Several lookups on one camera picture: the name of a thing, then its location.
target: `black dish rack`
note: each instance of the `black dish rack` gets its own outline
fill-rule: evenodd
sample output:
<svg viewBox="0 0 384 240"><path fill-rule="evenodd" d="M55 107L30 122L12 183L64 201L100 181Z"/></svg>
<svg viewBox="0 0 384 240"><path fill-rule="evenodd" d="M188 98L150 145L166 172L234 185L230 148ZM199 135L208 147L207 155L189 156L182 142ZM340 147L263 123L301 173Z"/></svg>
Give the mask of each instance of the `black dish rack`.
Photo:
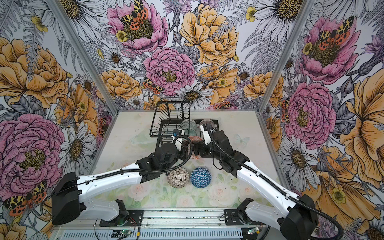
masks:
<svg viewBox="0 0 384 240"><path fill-rule="evenodd" d="M190 128L190 107L190 101L180 101L180 98L161 98L157 102L149 132L151 137L157 137L156 148L171 142L173 130L180 129L183 122L183 125L188 122L188 129ZM198 125L202 119L193 119L193 121ZM218 130L218 121L215 119L212 121ZM196 136L202 138L202 132L199 129L196 131Z"/></svg>

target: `small yellow flower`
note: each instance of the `small yellow flower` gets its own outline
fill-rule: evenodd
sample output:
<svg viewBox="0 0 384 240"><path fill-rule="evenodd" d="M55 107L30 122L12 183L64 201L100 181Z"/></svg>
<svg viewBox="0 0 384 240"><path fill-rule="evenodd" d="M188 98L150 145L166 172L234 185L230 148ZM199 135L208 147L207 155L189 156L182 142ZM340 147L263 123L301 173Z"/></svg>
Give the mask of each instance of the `small yellow flower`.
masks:
<svg viewBox="0 0 384 240"><path fill-rule="evenodd" d="M313 45L311 42L307 43L303 48L304 55L308 55L312 49Z"/></svg>
<svg viewBox="0 0 384 240"><path fill-rule="evenodd" d="M227 81L225 78L219 78L219 79L218 79L218 84L219 84L221 87L224 87L227 83L228 83L228 81Z"/></svg>
<svg viewBox="0 0 384 240"><path fill-rule="evenodd" d="M87 105L85 102L79 102L77 104L78 109L80 109L81 112L85 112L87 110Z"/></svg>
<svg viewBox="0 0 384 240"><path fill-rule="evenodd" d="M39 31L48 32L48 28L41 23L41 18L36 17L36 16L32 16L31 20L32 20L33 24L36 25L36 27Z"/></svg>
<svg viewBox="0 0 384 240"><path fill-rule="evenodd" d="M101 51L100 48L97 49L97 53L99 54L99 56L100 56L102 59L104 59L104 54L103 54L103 52Z"/></svg>
<svg viewBox="0 0 384 240"><path fill-rule="evenodd" d="M338 204L344 204L347 201L345 192L343 190L338 189L338 188L333 189L332 199L335 202L337 202Z"/></svg>
<svg viewBox="0 0 384 240"><path fill-rule="evenodd" d="M249 20L250 22L253 22L256 18L254 16L254 14L257 12L256 8L255 7L248 7L247 8L247 15L245 16L245 18L247 20Z"/></svg>
<svg viewBox="0 0 384 240"><path fill-rule="evenodd" d="M119 40L119 42L122 42L122 43L126 42L128 40L126 33L124 31L121 31L121 30L119 30L116 33L116 37Z"/></svg>

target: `floral tablecloth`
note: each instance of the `floral tablecloth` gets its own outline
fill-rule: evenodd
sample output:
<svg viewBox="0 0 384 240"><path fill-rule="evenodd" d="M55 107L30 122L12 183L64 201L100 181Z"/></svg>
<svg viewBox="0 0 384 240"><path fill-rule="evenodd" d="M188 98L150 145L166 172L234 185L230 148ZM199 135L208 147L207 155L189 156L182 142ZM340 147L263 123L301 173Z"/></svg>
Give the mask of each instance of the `floral tablecloth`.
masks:
<svg viewBox="0 0 384 240"><path fill-rule="evenodd" d="M127 166L153 152L156 139L149 137L153 112L122 112L96 164L94 174ZM209 117L219 121L220 129L229 137L234 149L247 155L262 171L278 181L254 112L196 111L191 117ZM271 206L255 189L224 170L212 165L212 159L190 159L184 168L191 172L206 167L212 181L206 188L191 182L173 188L162 174L159 178L137 185L120 187L97 196L99 199L121 199L128 208L139 207L237 207L247 197Z"/></svg>

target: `robotic arm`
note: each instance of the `robotic arm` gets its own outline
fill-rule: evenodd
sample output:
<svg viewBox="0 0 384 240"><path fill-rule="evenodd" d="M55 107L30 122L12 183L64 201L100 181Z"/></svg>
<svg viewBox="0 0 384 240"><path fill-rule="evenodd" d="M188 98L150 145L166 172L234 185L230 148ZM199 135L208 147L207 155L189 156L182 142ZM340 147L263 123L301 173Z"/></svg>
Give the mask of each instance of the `robotic arm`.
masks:
<svg viewBox="0 0 384 240"><path fill-rule="evenodd" d="M119 170L77 178L74 172L66 174L52 194L52 223L60 225L76 218L100 218L107 222L124 222L127 211L122 201L105 202L93 197L118 187L155 179L163 172L169 172L184 165L194 151L196 155L203 158L218 159L223 170L254 187L276 208L276 211L271 213L264 210L263 206L249 201L240 216L243 221L262 221L272 227L280 228L288 240L314 239L310 235L318 224L317 214L325 218L328 215L316 210L310 197L304 195L300 198L296 193L285 189L264 175L247 156L232 149L223 131L214 131L209 124L201 126L201 131L204 140L192 145L189 138L184 137L182 132L176 129L173 143L164 143L148 157ZM186 139L191 146L188 156L181 148L181 141L178 140L180 138ZM172 167L178 159L183 162ZM339 224L335 220L333 222L338 227ZM341 238L343 230L341 226L338 229Z"/></svg>

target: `wall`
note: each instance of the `wall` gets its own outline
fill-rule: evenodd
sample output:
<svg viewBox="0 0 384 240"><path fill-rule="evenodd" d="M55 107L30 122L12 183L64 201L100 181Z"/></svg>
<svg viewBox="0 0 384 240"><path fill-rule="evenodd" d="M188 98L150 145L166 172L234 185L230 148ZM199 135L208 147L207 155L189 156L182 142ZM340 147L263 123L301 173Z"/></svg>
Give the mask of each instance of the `wall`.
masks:
<svg viewBox="0 0 384 240"><path fill-rule="evenodd" d="M112 116L45 2L2 1L0 26L0 238L47 240L42 199L89 171Z"/></svg>
<svg viewBox="0 0 384 240"><path fill-rule="evenodd" d="M120 109L154 109L162 97L255 109L302 0L142 0L146 16L130 24L133 2L62 1Z"/></svg>
<svg viewBox="0 0 384 240"><path fill-rule="evenodd" d="M292 190L336 218L345 239L384 237L383 7L317 1L275 88L282 98L263 111ZM317 235L335 236L319 220Z"/></svg>

